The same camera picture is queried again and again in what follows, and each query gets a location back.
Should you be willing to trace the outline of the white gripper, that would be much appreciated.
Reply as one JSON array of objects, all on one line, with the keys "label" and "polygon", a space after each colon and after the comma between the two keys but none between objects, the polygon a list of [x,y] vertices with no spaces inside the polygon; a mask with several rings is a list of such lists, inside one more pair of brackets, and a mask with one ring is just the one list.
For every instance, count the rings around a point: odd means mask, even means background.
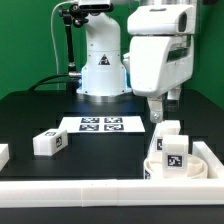
[{"label": "white gripper", "polygon": [[132,38],[130,83],[135,95],[148,97],[152,123],[163,121],[163,98],[160,95],[168,92],[166,109],[170,112],[178,110],[182,90],[180,84],[191,78],[193,61],[192,37],[189,46],[185,45],[184,36]]}]

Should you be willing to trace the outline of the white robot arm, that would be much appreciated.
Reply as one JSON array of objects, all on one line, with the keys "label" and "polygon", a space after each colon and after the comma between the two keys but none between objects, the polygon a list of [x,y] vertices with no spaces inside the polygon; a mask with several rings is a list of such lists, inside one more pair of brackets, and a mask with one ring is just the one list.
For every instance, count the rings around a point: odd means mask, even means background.
[{"label": "white robot arm", "polygon": [[191,78],[196,3],[193,0],[140,0],[127,20],[129,52],[120,54],[120,27],[96,10],[87,16],[87,62],[78,92],[93,100],[132,92],[145,97],[150,120],[163,120],[163,97],[177,101]]}]

